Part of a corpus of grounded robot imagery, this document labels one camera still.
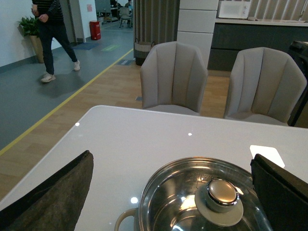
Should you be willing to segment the left gripper felt left finger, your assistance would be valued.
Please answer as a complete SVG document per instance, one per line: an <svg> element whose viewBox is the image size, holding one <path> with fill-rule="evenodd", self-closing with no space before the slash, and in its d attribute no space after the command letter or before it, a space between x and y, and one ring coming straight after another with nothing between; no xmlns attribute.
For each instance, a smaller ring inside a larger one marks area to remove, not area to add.
<svg viewBox="0 0 308 231"><path fill-rule="evenodd" d="M0 212L2 231L73 231L90 189L93 155L74 160Z"/></svg>

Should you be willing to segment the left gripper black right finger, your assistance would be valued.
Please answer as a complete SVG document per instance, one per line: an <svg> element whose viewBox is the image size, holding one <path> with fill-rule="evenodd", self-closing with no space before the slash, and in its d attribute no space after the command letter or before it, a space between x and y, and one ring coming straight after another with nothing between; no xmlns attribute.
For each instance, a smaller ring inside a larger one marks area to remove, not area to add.
<svg viewBox="0 0 308 231"><path fill-rule="evenodd" d="M260 154L251 160L253 186L275 231L308 229L308 184Z"/></svg>

